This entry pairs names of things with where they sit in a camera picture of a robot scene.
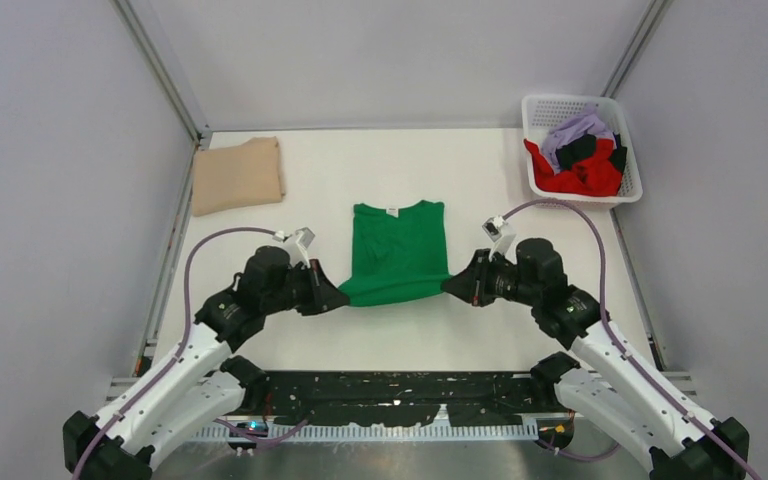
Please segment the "green t shirt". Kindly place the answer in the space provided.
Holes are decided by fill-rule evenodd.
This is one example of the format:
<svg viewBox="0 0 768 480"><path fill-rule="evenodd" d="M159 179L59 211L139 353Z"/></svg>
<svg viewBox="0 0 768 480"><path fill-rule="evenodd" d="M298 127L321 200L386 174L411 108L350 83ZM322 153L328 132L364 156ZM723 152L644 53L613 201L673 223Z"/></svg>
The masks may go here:
<svg viewBox="0 0 768 480"><path fill-rule="evenodd" d="M353 207L351 272L339 290L368 308L442 293L451 277L445 204L421 200L403 208Z"/></svg>

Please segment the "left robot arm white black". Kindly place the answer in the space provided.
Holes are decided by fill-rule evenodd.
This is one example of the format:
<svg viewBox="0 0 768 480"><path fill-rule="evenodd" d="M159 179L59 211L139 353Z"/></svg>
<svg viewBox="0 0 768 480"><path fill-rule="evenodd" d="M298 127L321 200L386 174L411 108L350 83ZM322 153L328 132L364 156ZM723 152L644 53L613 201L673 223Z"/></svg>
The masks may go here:
<svg viewBox="0 0 768 480"><path fill-rule="evenodd" d="M66 469L75 479L151 478L208 423L265 405L265 373L236 352L268 316L320 315L348 303L318 260L294 262L280 247L258 248L230 286L205 300L161 361L97 413L77 411L66 420Z"/></svg>

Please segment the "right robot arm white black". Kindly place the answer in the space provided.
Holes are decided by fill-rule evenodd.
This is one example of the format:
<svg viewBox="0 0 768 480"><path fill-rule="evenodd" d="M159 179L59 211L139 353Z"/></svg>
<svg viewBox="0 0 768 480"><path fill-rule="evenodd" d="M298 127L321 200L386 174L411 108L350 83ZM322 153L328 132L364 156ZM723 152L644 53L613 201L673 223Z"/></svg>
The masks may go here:
<svg viewBox="0 0 768 480"><path fill-rule="evenodd" d="M743 479L749 433L735 418L716 419L644 359L607 319L602 305L569 284L553 245L531 238L516 260L478 250L442 284L476 307L497 299L530 307L540 330L562 351L531 373L531 397L544 410L561 405L592 421L632 454L652 479Z"/></svg>

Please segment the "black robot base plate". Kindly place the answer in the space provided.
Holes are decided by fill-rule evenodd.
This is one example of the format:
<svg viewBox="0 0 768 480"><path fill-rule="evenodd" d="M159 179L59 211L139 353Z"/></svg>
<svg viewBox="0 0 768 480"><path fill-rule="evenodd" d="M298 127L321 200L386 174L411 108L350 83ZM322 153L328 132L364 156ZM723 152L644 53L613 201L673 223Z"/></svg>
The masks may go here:
<svg viewBox="0 0 768 480"><path fill-rule="evenodd" d="M506 426L566 413L546 381L526 372L268 371L233 415L280 425L412 427L445 412L462 426Z"/></svg>

